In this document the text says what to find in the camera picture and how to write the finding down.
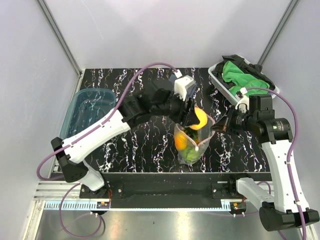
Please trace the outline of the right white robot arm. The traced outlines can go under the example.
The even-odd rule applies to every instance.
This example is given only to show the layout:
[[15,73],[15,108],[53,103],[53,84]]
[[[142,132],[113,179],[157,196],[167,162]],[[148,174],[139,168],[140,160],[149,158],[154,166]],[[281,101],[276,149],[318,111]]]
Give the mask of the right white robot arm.
[[299,183],[291,125],[287,119],[275,117],[272,96],[251,95],[247,103],[238,102],[238,105],[244,106],[244,110],[230,106],[211,129],[224,134],[247,131],[257,137],[269,165],[273,194],[263,190],[249,175],[241,174],[228,181],[228,195],[249,200],[268,232],[319,222],[319,212],[310,208]]

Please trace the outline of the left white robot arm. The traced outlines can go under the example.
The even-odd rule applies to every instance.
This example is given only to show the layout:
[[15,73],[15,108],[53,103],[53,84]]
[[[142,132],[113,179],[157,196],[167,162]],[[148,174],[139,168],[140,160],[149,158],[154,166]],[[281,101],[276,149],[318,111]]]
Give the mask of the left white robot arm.
[[108,193],[102,174],[85,162],[95,149],[110,139],[147,123],[153,116],[169,117],[182,127],[200,123],[195,113],[195,100],[190,91],[196,86],[190,76],[174,82],[153,80],[143,90],[124,97],[115,108],[80,133],[51,141],[54,154],[67,183],[79,182],[97,198]]

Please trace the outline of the clear zip top bag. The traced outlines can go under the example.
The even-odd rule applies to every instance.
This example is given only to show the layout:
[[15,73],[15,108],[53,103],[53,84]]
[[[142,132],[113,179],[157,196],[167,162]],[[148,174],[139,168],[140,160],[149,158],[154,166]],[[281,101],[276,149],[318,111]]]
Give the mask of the clear zip top bag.
[[[188,135],[186,135],[184,132],[186,127],[182,127],[179,124],[176,124],[174,127],[174,136],[178,132],[185,134],[186,137],[188,138],[188,147],[195,148],[196,151],[200,152],[201,157],[202,157],[204,155],[204,153],[206,152],[207,148],[209,147],[211,138],[215,134],[215,131],[211,130],[211,126],[214,123],[215,123],[215,121],[209,115],[207,115],[207,124],[203,128],[198,130],[198,141],[197,142],[195,142]],[[196,162],[192,162],[192,163],[185,162],[182,159],[182,156],[180,154],[182,150],[180,150],[180,151],[177,150],[177,151],[178,151],[178,155],[177,155],[178,162],[182,165],[191,166],[198,161],[197,160]]]

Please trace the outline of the fake yellow mango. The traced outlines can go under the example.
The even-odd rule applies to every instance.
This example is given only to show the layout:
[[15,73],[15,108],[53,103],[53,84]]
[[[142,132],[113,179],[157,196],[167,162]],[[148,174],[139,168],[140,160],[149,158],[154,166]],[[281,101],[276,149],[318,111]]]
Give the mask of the fake yellow mango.
[[202,110],[200,109],[199,107],[195,107],[194,108],[194,111],[195,111],[195,115],[197,116],[198,120],[199,120],[199,124],[193,124],[190,126],[190,128],[192,130],[200,130],[201,128],[203,128],[207,122],[208,122],[208,116],[207,114]]

